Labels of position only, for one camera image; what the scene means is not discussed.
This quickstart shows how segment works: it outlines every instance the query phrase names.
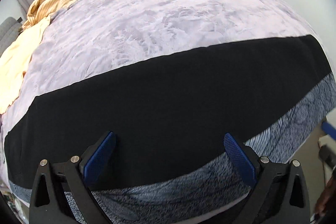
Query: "tan floor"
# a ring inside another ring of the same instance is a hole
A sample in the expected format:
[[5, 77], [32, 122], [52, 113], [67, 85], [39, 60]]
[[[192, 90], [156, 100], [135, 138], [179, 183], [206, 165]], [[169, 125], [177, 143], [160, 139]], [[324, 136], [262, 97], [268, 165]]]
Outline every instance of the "tan floor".
[[298, 160], [301, 163], [308, 188], [311, 214], [325, 187], [324, 169], [319, 159], [318, 144], [319, 138], [324, 135], [321, 124], [319, 124], [292, 158], [292, 160]]

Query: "gray cushion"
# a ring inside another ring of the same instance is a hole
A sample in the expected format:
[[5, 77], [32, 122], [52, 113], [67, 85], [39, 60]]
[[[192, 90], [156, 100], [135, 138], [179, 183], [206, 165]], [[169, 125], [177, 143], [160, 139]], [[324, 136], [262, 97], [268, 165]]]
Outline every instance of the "gray cushion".
[[0, 25], [0, 55], [17, 39], [21, 24], [8, 17]]

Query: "blue object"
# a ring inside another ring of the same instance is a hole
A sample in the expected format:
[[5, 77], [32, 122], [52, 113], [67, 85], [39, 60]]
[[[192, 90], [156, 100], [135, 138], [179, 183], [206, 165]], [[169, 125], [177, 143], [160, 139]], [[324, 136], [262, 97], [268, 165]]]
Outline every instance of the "blue object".
[[224, 148], [226, 153], [230, 157], [233, 165], [238, 169], [242, 181], [251, 187], [257, 184], [256, 171], [244, 153], [242, 147], [236, 142], [230, 133], [226, 133], [224, 136]]
[[330, 123], [323, 122], [322, 130], [330, 137], [332, 137], [334, 140], [336, 140], [336, 129]]
[[100, 173], [113, 153], [116, 143], [116, 135], [111, 131], [88, 160], [83, 170], [83, 182], [86, 186], [89, 187], [97, 182]]

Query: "metal pin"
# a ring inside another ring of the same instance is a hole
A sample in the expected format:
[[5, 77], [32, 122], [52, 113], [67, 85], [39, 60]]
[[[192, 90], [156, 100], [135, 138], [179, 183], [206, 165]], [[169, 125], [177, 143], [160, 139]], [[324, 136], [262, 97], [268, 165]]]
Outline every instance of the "metal pin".
[[293, 165], [298, 167], [300, 166], [300, 162], [298, 160], [293, 160]]
[[41, 166], [45, 166], [47, 163], [48, 163], [47, 160], [41, 160], [41, 161], [40, 161], [40, 165], [41, 165]]
[[71, 158], [71, 162], [75, 163], [75, 162], [78, 162], [79, 161], [79, 157], [78, 156], [73, 156]]
[[264, 163], [264, 164], [267, 164], [267, 163], [269, 163], [269, 158], [267, 158], [267, 157], [265, 157], [265, 156], [262, 156], [262, 157], [260, 158], [260, 161], [261, 161], [262, 163]]

